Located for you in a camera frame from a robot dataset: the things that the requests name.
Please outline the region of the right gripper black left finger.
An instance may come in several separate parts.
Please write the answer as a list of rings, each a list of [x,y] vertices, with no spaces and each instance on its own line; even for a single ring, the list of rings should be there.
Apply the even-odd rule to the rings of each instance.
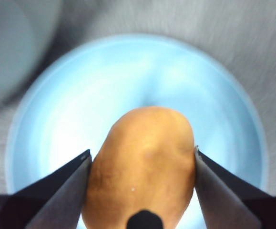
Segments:
[[[12,195],[0,195],[0,229],[74,229],[92,164],[86,150],[52,174]]]

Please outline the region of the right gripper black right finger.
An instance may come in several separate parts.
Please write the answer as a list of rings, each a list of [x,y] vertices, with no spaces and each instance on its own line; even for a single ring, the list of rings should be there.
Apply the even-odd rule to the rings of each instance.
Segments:
[[[276,196],[240,179],[194,149],[195,190],[209,229],[276,229]]]

